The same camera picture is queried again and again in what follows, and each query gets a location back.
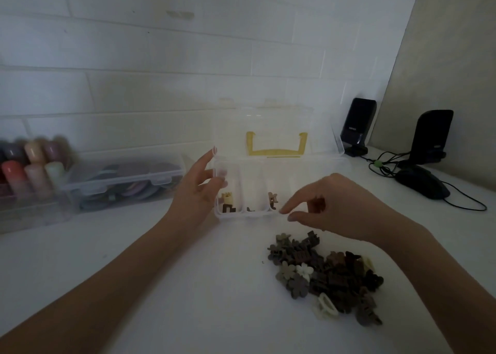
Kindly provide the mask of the person's right hand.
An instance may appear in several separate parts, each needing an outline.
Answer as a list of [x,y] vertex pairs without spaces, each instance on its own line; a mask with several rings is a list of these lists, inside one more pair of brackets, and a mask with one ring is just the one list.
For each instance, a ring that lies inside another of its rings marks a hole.
[[349,178],[333,173],[300,188],[279,213],[308,212],[307,202],[325,198],[324,227],[312,227],[342,237],[365,241],[378,247],[393,240],[400,229],[415,223],[388,207]]

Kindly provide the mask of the person's left hand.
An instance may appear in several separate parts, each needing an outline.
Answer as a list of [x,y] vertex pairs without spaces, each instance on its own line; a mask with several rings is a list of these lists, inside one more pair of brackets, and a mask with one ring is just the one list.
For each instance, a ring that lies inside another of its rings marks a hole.
[[183,176],[163,218],[167,227],[177,230],[194,229],[212,211],[214,203],[202,199],[201,187],[215,176],[213,169],[207,169],[213,157],[214,150],[208,150]]

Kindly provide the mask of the clear plastic compartment organizer box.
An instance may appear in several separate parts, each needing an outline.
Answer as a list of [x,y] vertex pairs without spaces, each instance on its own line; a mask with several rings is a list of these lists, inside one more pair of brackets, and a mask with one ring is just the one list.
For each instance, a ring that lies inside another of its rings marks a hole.
[[[309,107],[227,108],[212,117],[215,175],[222,175],[214,214],[220,219],[260,218],[276,215],[305,185],[332,173],[346,174],[350,162],[332,128],[330,114]],[[255,132],[253,149],[299,148],[299,133],[307,132],[301,157],[250,157],[246,132]],[[222,213],[221,194],[232,192],[235,213]],[[268,192],[277,193],[276,210],[269,207]]]

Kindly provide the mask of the person's left forearm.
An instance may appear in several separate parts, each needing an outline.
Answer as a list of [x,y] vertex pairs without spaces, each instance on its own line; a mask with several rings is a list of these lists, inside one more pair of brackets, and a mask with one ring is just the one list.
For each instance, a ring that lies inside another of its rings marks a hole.
[[167,214],[96,274],[0,337],[0,354],[98,354],[189,231]]

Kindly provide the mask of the person's right forearm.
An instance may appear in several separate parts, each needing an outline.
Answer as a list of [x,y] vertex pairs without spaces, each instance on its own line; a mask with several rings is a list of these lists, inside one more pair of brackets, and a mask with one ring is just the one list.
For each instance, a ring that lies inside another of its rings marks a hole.
[[455,354],[496,354],[496,298],[431,232],[393,217],[379,224],[373,243],[412,283]]

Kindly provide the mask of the pile of small hair clips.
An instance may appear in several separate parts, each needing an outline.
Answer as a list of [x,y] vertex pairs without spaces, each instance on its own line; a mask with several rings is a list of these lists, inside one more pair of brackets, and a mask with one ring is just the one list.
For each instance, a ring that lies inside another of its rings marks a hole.
[[316,296],[314,312],[320,319],[354,313],[361,326],[383,325],[374,293],[384,278],[375,272],[370,258],[350,251],[331,251],[325,257],[317,251],[319,244],[314,231],[302,240],[287,233],[276,235],[267,250],[268,261],[278,267],[278,282],[292,299]]

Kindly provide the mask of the clear lidded storage box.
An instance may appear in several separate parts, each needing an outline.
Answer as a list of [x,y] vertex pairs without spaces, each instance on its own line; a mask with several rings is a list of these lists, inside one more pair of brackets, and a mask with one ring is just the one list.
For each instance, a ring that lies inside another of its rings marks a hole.
[[60,189],[79,213],[168,200],[186,173],[181,155],[100,158],[72,166]]

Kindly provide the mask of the black desktop speaker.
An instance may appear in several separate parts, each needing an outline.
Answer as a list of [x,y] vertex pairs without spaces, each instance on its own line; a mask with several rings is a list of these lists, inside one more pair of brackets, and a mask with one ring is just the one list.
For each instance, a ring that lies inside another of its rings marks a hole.
[[453,110],[430,110],[417,122],[409,158],[399,162],[400,169],[413,165],[439,163],[446,157],[444,147],[454,116]]
[[354,98],[340,134],[344,153],[350,157],[368,154],[365,139],[373,121],[377,103],[375,100]]

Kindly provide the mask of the black computer mouse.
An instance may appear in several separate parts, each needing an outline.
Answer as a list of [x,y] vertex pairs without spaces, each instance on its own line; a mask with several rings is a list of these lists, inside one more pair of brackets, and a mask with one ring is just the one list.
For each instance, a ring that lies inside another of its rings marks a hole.
[[444,200],[450,196],[450,191],[441,180],[417,165],[400,169],[393,179],[431,200]]

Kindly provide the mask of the clear open storage container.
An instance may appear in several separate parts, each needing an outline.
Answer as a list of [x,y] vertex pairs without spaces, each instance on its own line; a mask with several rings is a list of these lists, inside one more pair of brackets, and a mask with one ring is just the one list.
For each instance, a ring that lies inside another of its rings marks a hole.
[[0,193],[0,235],[59,224],[75,214],[69,196],[60,190],[25,195]]

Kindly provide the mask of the group of pastel cylinders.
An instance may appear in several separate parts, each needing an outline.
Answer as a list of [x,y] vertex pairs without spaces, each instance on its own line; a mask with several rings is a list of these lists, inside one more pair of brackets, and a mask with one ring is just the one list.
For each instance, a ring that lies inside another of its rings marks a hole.
[[0,205],[62,200],[61,187],[72,165],[73,157],[60,141],[0,139]]

